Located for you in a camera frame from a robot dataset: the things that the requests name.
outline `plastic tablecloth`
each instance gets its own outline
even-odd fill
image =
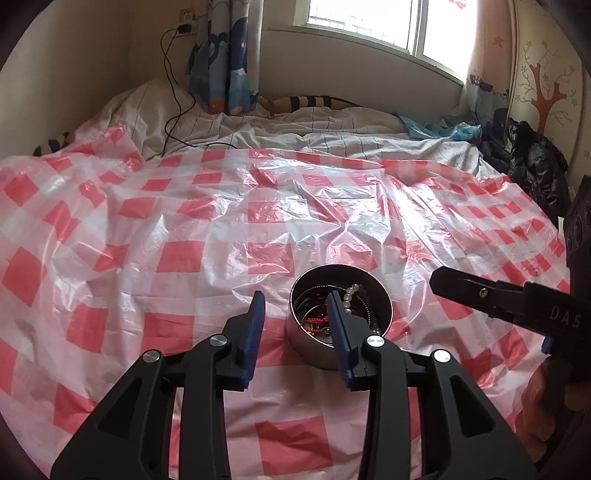
[[[114,127],[0,164],[0,215],[0,409],[46,472],[141,352],[190,349],[262,290],[254,380],[225,395],[233,477],[355,478],[367,393],[305,365],[284,339],[294,280],[332,262],[386,286],[388,339],[448,349],[511,424],[541,338],[436,297],[430,274],[448,265],[569,288],[562,239],[509,178],[387,155],[199,149],[145,163]],[[416,453],[416,421],[411,437]],[[415,454],[415,475],[418,464]]]

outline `window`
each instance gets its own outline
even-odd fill
[[[478,0],[310,0],[308,25],[392,44],[465,78]]]

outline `silver bolt head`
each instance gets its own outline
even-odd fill
[[[146,353],[144,353],[142,359],[147,364],[153,364],[154,362],[160,360],[160,352],[157,350],[148,350]]]
[[[452,355],[447,350],[436,350],[433,356],[441,364],[446,364],[452,359]]]
[[[386,340],[384,340],[379,335],[372,335],[367,338],[366,342],[368,343],[368,345],[378,348],[383,346],[386,343]]]
[[[209,339],[209,344],[212,346],[224,346],[228,342],[228,337],[225,335],[214,335]]]

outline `power outlet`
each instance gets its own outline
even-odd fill
[[[195,20],[195,9],[194,8],[183,8],[178,13],[178,23],[185,24],[191,23]]]
[[[183,8],[178,13],[178,23],[175,28],[183,26],[183,30],[177,33],[177,37],[186,37],[187,35],[195,35],[197,33],[197,21],[195,17],[194,8]]]

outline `tree wall decal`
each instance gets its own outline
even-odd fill
[[[551,116],[555,117],[560,125],[564,125],[565,121],[571,121],[569,113],[564,110],[554,110],[553,107],[561,100],[571,99],[573,106],[577,105],[577,100],[574,96],[577,93],[576,89],[572,89],[570,94],[566,94],[561,90],[561,86],[569,83],[569,77],[576,72],[576,68],[570,65],[568,69],[564,68],[563,73],[558,75],[554,81],[550,81],[549,75],[546,71],[553,65],[555,59],[559,59],[558,52],[552,52],[548,48],[548,44],[543,41],[544,54],[534,63],[529,58],[532,43],[528,41],[523,48],[524,58],[529,66],[521,67],[521,76],[524,79],[520,83],[520,87],[524,87],[524,93],[516,95],[515,100],[521,103],[531,103],[540,114],[540,123],[538,124],[538,132],[543,134],[546,128],[546,122]]]

